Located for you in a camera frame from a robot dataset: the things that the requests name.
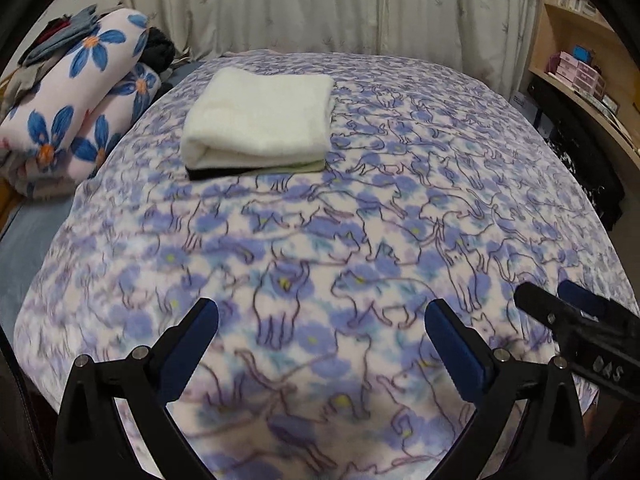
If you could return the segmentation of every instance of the folded white blanket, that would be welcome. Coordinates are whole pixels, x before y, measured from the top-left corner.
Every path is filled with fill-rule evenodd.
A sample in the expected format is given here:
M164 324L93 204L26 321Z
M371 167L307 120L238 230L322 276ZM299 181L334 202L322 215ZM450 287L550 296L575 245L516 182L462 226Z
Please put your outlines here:
M190 170L268 168L323 160L330 144L327 75L256 75L226 67L187 114L180 155Z

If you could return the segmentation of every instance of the mattress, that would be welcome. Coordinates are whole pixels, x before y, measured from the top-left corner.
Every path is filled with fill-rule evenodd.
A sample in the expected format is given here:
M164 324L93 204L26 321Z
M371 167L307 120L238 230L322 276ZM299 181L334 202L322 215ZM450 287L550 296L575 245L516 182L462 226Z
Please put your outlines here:
M224 66L334 78L324 172L188 180L184 119ZM420 60L256 53L188 76L78 189L15 351L57 409L78 354L151 346L208 297L220 330L170 412L219 478L422 480L473 412L426 305L444 298L493 348L548 362L550 333L513 291L567 278L638 310L578 183L484 84ZM577 387L585 408L594 389Z
M177 68L168 82L178 85L201 65L198 61ZM9 343L14 339L15 319L31 280L40 270L72 203L73 197L50 202L22 202L10 211L3 226L0 233L0 327Z

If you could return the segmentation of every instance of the bolt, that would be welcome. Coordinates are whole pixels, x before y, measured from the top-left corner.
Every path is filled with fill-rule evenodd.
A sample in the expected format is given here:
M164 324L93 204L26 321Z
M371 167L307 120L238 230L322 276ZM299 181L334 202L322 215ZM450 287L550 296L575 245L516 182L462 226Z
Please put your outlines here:
M564 370L569 366L569 363L561 355L557 355L556 357L554 357L554 364L561 370Z
M82 368L88 362L89 362L89 356L85 355L85 354L82 354L82 355L79 355L78 357L76 357L76 360L74 361L74 364L78 368Z
M505 350L504 348L496 348L494 350L494 357L498 359L498 361L500 361L501 363L505 363L509 359L511 359L511 354L509 353L508 350Z
M149 348L146 346L136 346L131 352L131 355L134 359L144 359L149 354Z

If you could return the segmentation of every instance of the curtain fold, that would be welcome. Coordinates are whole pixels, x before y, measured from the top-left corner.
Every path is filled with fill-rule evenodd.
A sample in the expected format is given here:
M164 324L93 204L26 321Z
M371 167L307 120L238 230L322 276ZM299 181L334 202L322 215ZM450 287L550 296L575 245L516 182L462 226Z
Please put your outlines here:
M426 59L509 98L526 68L540 0L122 0L179 50L356 52Z

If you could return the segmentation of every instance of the white curtain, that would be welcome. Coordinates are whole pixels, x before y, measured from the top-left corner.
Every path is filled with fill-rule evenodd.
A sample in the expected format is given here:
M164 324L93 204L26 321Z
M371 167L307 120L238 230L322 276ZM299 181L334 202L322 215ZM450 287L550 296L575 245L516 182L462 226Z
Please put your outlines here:
M122 0L151 16L195 57L272 48L279 52L378 50L377 0Z
M540 0L383 0L381 52L469 74L509 98L518 89Z
M427 59L505 97L526 68L539 0L122 0L195 57L272 48Z

